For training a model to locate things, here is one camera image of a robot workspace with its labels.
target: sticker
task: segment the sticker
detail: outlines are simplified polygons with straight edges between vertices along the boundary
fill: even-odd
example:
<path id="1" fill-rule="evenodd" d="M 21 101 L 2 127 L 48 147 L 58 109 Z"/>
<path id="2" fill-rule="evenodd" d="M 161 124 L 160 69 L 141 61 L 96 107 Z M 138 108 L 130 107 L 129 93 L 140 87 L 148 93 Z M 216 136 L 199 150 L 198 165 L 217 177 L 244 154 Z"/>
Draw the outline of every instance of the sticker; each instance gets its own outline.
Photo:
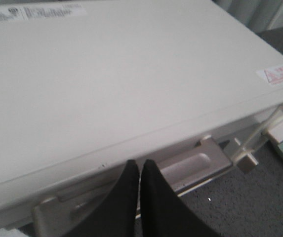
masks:
<path id="1" fill-rule="evenodd" d="M 283 83 L 283 65 L 259 70 L 256 73 L 270 85 Z"/>
<path id="2" fill-rule="evenodd" d="M 0 22 L 87 15 L 79 3 L 0 6 Z"/>

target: black object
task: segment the black object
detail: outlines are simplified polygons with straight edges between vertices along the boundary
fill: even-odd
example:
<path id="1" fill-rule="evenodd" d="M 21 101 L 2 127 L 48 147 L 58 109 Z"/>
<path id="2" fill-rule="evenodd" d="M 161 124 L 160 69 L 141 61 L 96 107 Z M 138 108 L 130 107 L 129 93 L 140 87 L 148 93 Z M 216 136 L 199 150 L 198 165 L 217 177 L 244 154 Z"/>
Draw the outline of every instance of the black object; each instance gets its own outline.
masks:
<path id="1" fill-rule="evenodd" d="M 63 237 L 132 237 L 138 183 L 138 166 L 134 160 L 128 160 L 120 178 L 103 202 Z"/>
<path id="2" fill-rule="evenodd" d="M 24 225 L 24 226 L 18 228 L 18 230 L 20 232 L 22 232 L 23 234 L 27 235 L 27 236 L 36 237 L 36 232 L 35 232 L 35 228 L 34 228 L 33 223 L 29 223 L 27 225 Z"/>
<path id="3" fill-rule="evenodd" d="M 143 166 L 140 210 L 144 237 L 220 237 L 178 198 L 153 160 Z"/>

